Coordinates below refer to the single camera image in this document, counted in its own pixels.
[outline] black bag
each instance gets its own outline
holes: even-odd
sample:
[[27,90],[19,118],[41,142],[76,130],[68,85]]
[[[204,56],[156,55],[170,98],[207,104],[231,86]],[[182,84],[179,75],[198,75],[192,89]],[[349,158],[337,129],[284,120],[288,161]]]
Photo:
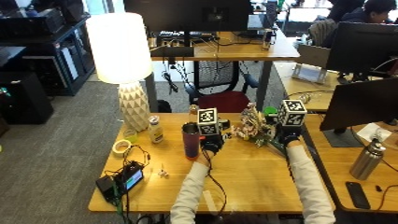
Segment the black bag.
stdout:
[[172,113],[172,106],[166,100],[159,100],[160,113]]

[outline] white sleeve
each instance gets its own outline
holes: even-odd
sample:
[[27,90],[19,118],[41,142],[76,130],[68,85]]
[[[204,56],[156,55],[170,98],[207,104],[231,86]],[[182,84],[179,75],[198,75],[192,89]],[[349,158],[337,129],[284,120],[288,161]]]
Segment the white sleeve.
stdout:
[[203,192],[204,178],[208,175],[210,167],[195,162],[191,172],[184,179],[180,194],[171,211],[172,224],[196,223],[196,213]]
[[303,215],[307,224],[331,224],[336,222],[328,192],[320,179],[315,164],[303,146],[289,147],[288,155],[295,174],[295,183],[300,201],[304,205]]

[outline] office chair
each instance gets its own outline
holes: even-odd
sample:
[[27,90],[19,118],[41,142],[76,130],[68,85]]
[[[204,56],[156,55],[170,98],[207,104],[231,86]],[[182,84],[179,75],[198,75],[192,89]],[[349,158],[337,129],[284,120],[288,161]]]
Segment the office chair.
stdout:
[[321,47],[324,40],[337,28],[337,22],[333,19],[317,21],[309,28],[311,40],[313,46]]
[[259,86],[252,75],[243,74],[243,90],[235,91],[240,71],[239,62],[195,62],[195,81],[186,83],[191,105],[216,107],[220,113],[240,113],[251,103],[248,87]]

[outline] red chair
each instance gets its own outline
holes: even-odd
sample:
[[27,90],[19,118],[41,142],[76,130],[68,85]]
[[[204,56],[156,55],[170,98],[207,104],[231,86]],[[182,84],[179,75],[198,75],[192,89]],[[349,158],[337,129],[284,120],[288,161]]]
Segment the red chair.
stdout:
[[195,62],[195,82],[186,83],[190,103],[200,108],[216,107],[220,113],[240,113],[251,100],[248,87],[257,88],[259,82],[244,74],[242,91],[235,91],[242,69],[239,62]]

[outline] black and white cube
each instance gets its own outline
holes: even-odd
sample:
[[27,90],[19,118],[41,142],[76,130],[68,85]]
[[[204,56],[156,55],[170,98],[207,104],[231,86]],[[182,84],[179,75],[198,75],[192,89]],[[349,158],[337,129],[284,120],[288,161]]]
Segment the black and white cube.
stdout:
[[199,132],[200,135],[219,134],[219,114],[216,108],[199,110]]
[[277,121],[283,126],[300,127],[308,114],[301,100],[284,100],[277,111]]

